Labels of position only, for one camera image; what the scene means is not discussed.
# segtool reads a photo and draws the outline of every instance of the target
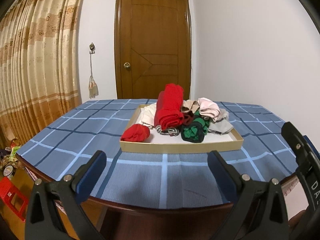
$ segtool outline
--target red garment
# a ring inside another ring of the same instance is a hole
[[[124,131],[120,140],[126,142],[143,142],[149,136],[149,128],[142,124],[136,123]]]
[[[166,85],[163,106],[157,113],[162,130],[182,125],[184,119],[183,113],[180,111],[182,103],[183,88],[175,84]]]
[[[193,120],[195,119],[192,111],[189,111],[187,113],[183,113],[183,116],[184,116],[184,119],[183,119],[182,124],[185,126],[190,125],[193,122]]]
[[[164,91],[161,91],[159,93],[159,96],[158,96],[158,101],[157,101],[157,110],[156,110],[156,113],[155,113],[155,127],[157,127],[158,125],[160,125],[160,122],[159,122],[159,117],[158,117],[158,112],[159,110],[162,108],[163,106],[163,96],[164,96]]]

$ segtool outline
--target blue plaid tablecloth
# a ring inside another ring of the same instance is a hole
[[[116,203],[176,209],[226,203],[207,166],[207,154],[122,152],[119,139],[135,109],[156,100],[88,101],[43,129],[18,154],[55,180],[74,174],[97,150],[107,165],[91,195]],[[244,138],[237,151],[221,152],[240,174],[269,181],[291,175],[295,156],[281,136],[284,121],[262,106],[217,102]]]

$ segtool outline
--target red plastic stool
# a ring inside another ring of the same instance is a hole
[[[11,203],[15,194],[17,194],[17,196],[23,200],[20,211],[18,211]],[[2,198],[3,202],[22,220],[22,222],[26,221],[22,214],[25,211],[29,200],[20,192],[20,190],[15,185],[12,184],[12,182],[7,177],[4,177],[0,181],[0,197]]]

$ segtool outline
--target round container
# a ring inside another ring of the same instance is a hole
[[[16,173],[16,169],[12,165],[8,165],[3,170],[3,175],[6,176],[9,180],[11,180]]]

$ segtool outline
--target shallow box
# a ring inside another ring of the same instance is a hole
[[[128,125],[129,128],[138,123],[141,118],[143,108],[147,105],[140,105],[132,115]],[[181,135],[172,136],[161,135],[156,129],[150,130],[150,137],[142,143],[120,141],[120,147],[123,152],[133,153],[159,153],[159,154],[190,154],[207,153],[213,150],[218,152],[239,150],[242,146],[243,138],[232,129],[226,135],[217,135],[208,133],[202,143],[191,143],[182,140]]]

